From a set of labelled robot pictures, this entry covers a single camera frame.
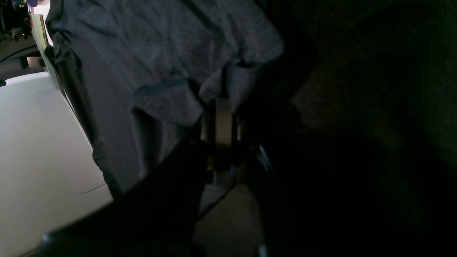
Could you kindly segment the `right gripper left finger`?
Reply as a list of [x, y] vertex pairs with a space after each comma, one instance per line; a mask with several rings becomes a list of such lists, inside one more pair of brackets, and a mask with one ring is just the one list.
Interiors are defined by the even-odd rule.
[[208, 179], [217, 179], [222, 169], [222, 148], [217, 141], [217, 114], [219, 99], [210, 101], [201, 116], [200, 139], [204, 144], [206, 155], [206, 171]]

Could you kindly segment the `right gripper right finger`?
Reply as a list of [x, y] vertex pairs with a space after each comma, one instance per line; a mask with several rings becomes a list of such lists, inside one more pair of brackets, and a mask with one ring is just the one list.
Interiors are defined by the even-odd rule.
[[258, 105], [248, 103], [234, 109], [231, 99], [225, 98], [224, 111], [228, 114], [230, 184], [243, 184], [250, 179], [255, 182], [262, 179], [275, 181], [275, 168], [262, 138]]

